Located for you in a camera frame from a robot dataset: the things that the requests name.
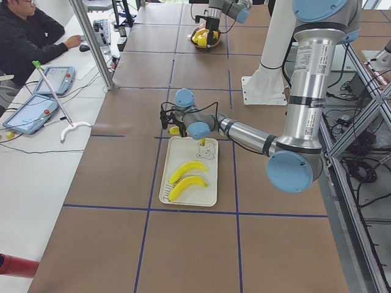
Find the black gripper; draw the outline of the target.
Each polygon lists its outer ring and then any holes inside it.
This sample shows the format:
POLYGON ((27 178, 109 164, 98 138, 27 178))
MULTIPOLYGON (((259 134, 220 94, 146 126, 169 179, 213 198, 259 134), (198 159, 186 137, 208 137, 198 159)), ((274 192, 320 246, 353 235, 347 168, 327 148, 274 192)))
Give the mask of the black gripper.
POLYGON ((206 20, 205 28, 209 30, 206 38, 206 50, 210 51, 213 45, 214 32, 219 32, 220 19, 211 16, 206 16, 205 20, 206 20))
POLYGON ((185 123, 185 116, 190 116, 198 111, 199 110, 196 107, 180 108, 177 106, 172 106, 167 111, 167 124, 178 126, 180 136, 191 136, 191 133, 188 129, 189 123, 185 123))

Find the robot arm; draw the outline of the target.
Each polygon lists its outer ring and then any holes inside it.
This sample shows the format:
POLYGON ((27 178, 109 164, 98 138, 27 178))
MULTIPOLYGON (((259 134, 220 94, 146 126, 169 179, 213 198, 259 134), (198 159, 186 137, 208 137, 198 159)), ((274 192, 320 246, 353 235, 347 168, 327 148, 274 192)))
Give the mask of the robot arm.
POLYGON ((276 1, 259 68, 241 82, 245 105, 260 106, 261 120, 206 114, 189 89, 180 89, 160 110, 162 127, 175 125, 196 140, 218 132, 266 156, 276 188, 306 190, 323 169, 318 132, 335 49, 357 38, 360 14, 360 1, 276 1))
POLYGON ((212 0, 208 3, 206 15, 203 18, 206 20, 205 28, 209 30, 206 39, 206 48, 209 50, 213 44, 214 33, 219 30, 221 15, 229 16, 236 22, 243 24, 249 16, 249 11, 252 8, 253 1, 251 0, 212 0))

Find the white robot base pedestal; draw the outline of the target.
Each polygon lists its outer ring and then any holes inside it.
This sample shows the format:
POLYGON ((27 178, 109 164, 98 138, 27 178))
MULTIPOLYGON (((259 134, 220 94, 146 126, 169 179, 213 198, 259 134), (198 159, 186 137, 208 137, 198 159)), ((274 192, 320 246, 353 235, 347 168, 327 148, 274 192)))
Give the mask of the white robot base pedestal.
POLYGON ((259 68, 241 78, 245 105, 287 104, 283 82, 284 60, 293 36, 296 17, 292 2, 276 0, 259 68))

